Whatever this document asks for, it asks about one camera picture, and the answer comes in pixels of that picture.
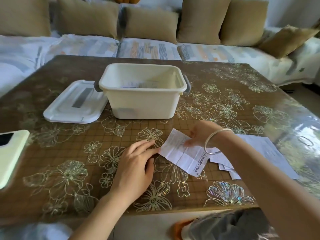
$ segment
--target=plastic bin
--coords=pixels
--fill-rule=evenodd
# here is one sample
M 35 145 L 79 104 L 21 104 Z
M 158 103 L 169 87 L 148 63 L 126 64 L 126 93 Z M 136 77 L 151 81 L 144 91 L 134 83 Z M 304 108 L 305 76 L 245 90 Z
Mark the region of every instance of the plastic bin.
M 118 119 L 170 119 L 187 82 L 172 65 L 113 63 L 99 87 Z

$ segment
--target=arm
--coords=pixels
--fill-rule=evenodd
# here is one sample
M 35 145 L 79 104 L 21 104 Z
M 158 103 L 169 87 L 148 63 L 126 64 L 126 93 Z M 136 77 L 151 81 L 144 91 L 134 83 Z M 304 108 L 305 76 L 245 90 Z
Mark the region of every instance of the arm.
M 199 121 L 186 146 L 203 146 L 219 129 L 212 122 Z M 210 142 L 229 159 L 281 239 L 319 239 L 320 202 L 316 198 L 232 132 L 219 132 Z
M 110 192 L 103 196 L 89 217 L 69 240 L 106 240 L 126 209 L 149 187 L 154 172 L 152 155 L 159 148 L 148 149 L 154 140 L 139 141 L 122 154 Z

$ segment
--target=coffee table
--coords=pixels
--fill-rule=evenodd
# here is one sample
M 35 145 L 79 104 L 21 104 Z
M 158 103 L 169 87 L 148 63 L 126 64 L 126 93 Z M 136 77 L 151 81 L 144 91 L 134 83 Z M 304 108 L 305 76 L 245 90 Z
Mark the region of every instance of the coffee table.
M 99 81 L 106 66 L 116 62 L 177 66 L 192 90 L 180 97 L 169 120 L 118 120 L 109 105 L 97 121 L 85 125 L 43 118 L 72 82 Z M 248 64 L 56 56 L 0 99 L 0 133 L 31 133 L 10 184 L 0 191 L 0 217 L 87 215 L 108 193 L 127 146 L 148 138 L 161 146 L 173 128 L 187 134 L 199 119 L 235 133 L 269 137 L 300 175 L 298 182 L 320 198 L 319 119 Z M 217 164 L 207 163 L 193 177 L 159 156 L 152 184 L 127 212 L 238 206 L 256 206 L 254 197 Z

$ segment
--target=orange object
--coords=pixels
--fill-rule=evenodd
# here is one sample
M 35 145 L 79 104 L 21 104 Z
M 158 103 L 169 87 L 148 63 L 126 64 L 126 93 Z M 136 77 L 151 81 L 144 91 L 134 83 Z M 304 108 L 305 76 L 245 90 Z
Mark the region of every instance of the orange object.
M 193 221 L 194 221 L 194 219 L 182 220 L 182 221 L 176 222 L 173 225 L 173 239 L 174 240 L 182 240 L 182 237 L 181 237 L 182 228 L 189 225 Z
M 132 3 L 137 4 L 140 0 L 115 0 L 116 3 Z

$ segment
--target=hand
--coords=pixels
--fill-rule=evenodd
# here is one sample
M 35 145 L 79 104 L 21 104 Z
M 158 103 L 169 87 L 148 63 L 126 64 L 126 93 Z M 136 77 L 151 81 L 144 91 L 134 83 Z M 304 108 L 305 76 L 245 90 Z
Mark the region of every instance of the hand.
M 200 120 L 196 122 L 190 130 L 190 140 L 187 140 L 184 145 L 186 147 L 201 146 L 204 147 L 207 138 L 217 130 L 223 129 L 221 126 L 211 121 Z
M 146 191 L 152 181 L 154 159 L 150 157 L 160 151 L 160 148 L 148 149 L 154 143 L 154 140 L 139 141 L 122 153 L 110 193 L 120 195 L 127 207 Z

